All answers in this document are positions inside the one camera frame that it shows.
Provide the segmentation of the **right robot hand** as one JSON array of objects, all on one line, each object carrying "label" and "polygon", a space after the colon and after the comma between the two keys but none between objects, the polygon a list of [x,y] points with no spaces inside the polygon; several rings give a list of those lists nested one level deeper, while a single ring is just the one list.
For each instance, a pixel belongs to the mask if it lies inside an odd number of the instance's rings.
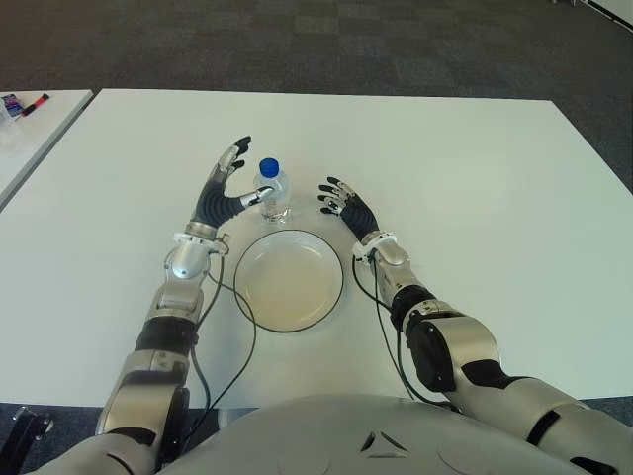
[{"label": "right robot hand", "polygon": [[323,214],[337,216],[359,242],[380,230],[370,207],[349,184],[332,176],[326,181],[318,186],[317,195]]}]

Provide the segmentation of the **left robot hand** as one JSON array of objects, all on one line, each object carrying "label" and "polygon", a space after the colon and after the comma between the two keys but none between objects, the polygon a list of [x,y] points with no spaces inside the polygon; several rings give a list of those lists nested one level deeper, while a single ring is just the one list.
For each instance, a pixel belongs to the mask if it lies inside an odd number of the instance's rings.
[{"label": "left robot hand", "polygon": [[224,223],[272,195],[274,188],[271,186],[259,187],[241,196],[226,194],[226,183],[244,165],[240,157],[248,151],[250,143],[251,136],[241,138],[221,155],[198,198],[186,227],[188,234],[213,239]]}]

